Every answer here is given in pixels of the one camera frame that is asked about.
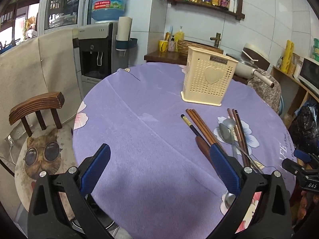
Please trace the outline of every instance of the white plug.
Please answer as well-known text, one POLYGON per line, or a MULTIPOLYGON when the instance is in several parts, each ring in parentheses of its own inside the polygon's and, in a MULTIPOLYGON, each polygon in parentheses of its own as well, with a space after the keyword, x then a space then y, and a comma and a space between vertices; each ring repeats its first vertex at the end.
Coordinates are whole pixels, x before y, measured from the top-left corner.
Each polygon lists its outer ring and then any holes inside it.
POLYGON ((8 136, 8 141, 9 141, 10 145, 13 146, 14 141, 13 141, 13 138, 11 137, 11 135, 8 136))

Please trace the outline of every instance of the yellow cup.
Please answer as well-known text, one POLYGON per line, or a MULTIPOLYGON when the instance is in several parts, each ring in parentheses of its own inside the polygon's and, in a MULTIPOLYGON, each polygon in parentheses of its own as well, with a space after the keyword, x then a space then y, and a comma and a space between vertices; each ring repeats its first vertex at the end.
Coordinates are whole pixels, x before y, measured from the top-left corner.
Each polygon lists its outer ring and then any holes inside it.
POLYGON ((168 50, 168 41, 160 40, 159 41, 159 51, 160 52, 167 52, 168 50))

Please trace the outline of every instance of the blue gripper pad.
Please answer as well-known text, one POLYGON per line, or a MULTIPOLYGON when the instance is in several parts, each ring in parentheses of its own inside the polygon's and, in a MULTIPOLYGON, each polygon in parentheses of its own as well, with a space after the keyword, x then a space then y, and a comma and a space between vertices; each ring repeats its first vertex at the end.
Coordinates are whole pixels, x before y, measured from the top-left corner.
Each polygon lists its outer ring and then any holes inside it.
POLYGON ((227 160, 230 156, 226 156, 217 144, 211 146, 210 155, 218 176, 225 184, 227 190, 237 197, 240 194, 240 178, 227 160))
POLYGON ((300 160, 304 161, 305 163, 309 163, 311 162, 311 157, 309 154, 299 150, 299 149, 296 149, 294 152, 293 152, 293 155, 297 158, 299 158, 300 160))
POLYGON ((110 158, 111 149, 107 144, 104 144, 104 147, 99 149, 98 155, 82 176, 80 189, 82 196, 92 193, 110 158))

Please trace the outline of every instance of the chair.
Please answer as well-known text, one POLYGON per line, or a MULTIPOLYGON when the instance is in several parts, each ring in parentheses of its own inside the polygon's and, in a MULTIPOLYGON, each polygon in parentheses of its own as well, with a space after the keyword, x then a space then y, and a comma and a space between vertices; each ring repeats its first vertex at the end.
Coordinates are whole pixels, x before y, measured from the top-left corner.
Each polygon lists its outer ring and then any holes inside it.
MULTIPOLYGON (((68 125, 61 124, 56 109, 61 109, 64 96, 61 92, 50 92, 35 96, 13 107, 9 114, 10 125, 21 120, 28 134, 15 167, 15 185, 19 198, 28 211, 35 181, 41 171, 48 174, 66 172, 77 166, 72 148, 73 131, 68 125), (50 109, 55 125, 46 126, 41 110, 50 109), (41 130, 32 133, 26 115, 35 112, 41 130)), ((74 213, 64 193, 60 194, 62 204, 69 220, 74 213)))
POLYGON ((257 71, 261 73, 263 76, 266 76, 269 80, 271 80, 275 86, 270 88, 266 85, 262 80, 257 77, 254 77, 248 81, 248 86, 253 88, 256 93, 276 112, 279 111, 279 103, 281 96, 281 87, 280 84, 266 71, 258 68, 257 71))

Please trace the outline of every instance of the heart emblem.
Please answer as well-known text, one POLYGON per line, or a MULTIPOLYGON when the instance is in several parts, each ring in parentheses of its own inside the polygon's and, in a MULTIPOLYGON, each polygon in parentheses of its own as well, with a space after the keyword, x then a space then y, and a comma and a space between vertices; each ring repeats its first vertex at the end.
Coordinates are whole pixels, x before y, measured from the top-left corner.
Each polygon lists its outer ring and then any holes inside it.
POLYGON ((207 67, 204 70, 204 76, 209 84, 213 84, 223 77, 223 71, 219 68, 207 67))

